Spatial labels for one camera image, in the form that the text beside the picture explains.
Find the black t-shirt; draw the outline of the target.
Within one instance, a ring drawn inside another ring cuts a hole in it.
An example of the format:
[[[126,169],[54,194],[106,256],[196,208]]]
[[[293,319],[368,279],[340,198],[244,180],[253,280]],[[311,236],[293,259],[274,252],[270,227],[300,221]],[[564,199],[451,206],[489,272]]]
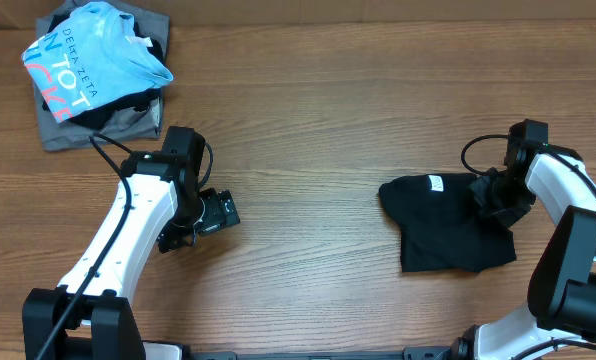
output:
[[[380,186],[386,215],[401,232],[404,272],[459,269],[480,273],[516,260],[513,232],[483,219],[470,173],[404,176]]]

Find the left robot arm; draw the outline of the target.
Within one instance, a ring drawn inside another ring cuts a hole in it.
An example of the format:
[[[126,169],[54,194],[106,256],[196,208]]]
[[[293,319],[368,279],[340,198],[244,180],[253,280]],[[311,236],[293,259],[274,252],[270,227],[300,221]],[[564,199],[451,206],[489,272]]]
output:
[[[90,245],[55,288],[35,288],[23,304],[28,360],[191,358],[186,345],[143,339],[131,302],[153,249],[239,224],[231,193],[206,185],[211,170],[201,164],[212,154],[194,129],[172,126],[161,150],[131,151],[112,166],[118,190]]]

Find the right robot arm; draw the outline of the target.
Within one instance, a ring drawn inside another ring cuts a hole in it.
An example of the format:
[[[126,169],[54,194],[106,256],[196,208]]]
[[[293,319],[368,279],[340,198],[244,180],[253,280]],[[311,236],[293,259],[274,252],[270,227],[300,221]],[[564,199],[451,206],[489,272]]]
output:
[[[539,359],[564,347],[596,351],[596,184],[573,149],[552,145],[544,122],[509,128],[505,170],[481,172],[470,191],[483,218],[510,227],[540,201],[555,230],[530,279],[526,302],[474,325],[444,359]]]

